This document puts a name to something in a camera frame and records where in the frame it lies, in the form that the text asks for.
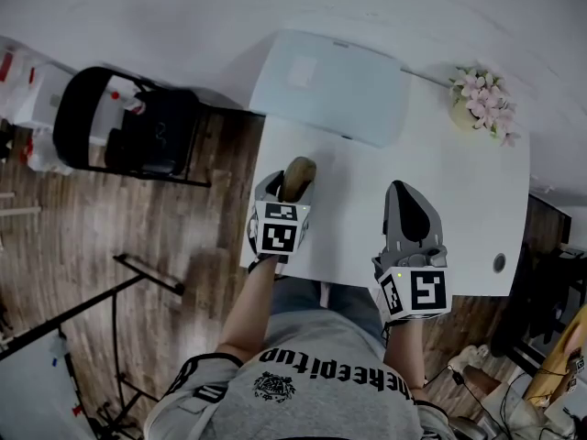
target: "gray t-shirt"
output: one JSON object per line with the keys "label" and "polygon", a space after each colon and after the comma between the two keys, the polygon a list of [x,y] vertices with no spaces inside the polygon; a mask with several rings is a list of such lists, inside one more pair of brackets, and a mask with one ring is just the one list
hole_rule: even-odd
{"label": "gray t-shirt", "polygon": [[266,349],[188,360],[145,423],[146,440],[453,439],[446,414],[414,401],[383,346],[329,310],[271,318]]}

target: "white sneaker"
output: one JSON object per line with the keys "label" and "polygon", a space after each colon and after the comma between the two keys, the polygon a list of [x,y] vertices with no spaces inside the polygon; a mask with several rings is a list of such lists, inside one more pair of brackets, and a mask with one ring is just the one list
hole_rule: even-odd
{"label": "white sneaker", "polygon": [[449,360],[448,366],[451,370],[462,374],[467,365],[480,369],[483,361],[489,355],[489,347],[486,344],[482,346],[466,346],[456,357]]}

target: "dark wood floor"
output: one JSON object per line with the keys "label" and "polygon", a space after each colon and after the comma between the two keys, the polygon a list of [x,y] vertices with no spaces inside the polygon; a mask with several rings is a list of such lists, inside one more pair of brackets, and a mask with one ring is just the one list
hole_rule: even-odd
{"label": "dark wood floor", "polygon": [[[15,331],[129,278],[112,256],[135,256],[186,285],[178,298],[141,282],[118,299],[122,370],[161,396],[188,357],[214,348],[242,285],[238,256],[261,130],[262,118],[252,115],[210,118],[194,162],[196,177],[209,171],[209,190],[83,171],[38,174],[18,163],[28,133],[18,130],[12,158],[0,166],[0,192],[16,191],[17,198],[0,206],[38,202],[43,212],[0,218],[0,301]],[[562,224],[559,213],[540,205],[530,200],[525,240],[546,251],[558,244]],[[488,341],[505,302],[457,297],[450,315],[426,323],[428,377],[461,348]],[[104,401],[116,404],[110,303],[77,316],[63,331],[88,413]],[[485,368],[501,380],[513,370],[506,359],[491,359]],[[450,413],[476,409],[447,373],[428,391]],[[143,399],[130,414],[141,423],[152,406]]]}

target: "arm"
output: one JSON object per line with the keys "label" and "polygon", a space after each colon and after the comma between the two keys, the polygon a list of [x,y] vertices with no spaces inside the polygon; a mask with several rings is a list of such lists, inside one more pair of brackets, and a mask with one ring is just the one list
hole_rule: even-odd
{"label": "arm", "polygon": [[397,371],[416,400],[427,401],[424,387],[424,347],[421,320],[408,321],[392,328],[383,363]]}
{"label": "arm", "polygon": [[262,349],[271,311],[271,291],[278,256],[263,260],[247,277],[225,322],[216,352],[247,363]]}
{"label": "arm", "polygon": [[188,438],[205,424],[206,410],[224,398],[242,362],[229,354],[203,354],[186,361],[144,423],[146,440]]}

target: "shirt logo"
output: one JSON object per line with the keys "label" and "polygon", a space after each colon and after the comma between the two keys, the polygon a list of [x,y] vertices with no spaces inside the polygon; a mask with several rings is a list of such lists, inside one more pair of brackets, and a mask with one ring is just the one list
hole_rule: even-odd
{"label": "shirt logo", "polygon": [[290,377],[280,377],[279,375],[273,375],[269,371],[264,371],[255,380],[254,390],[255,398],[263,398],[265,401],[278,403],[290,400],[292,394],[295,393]]}

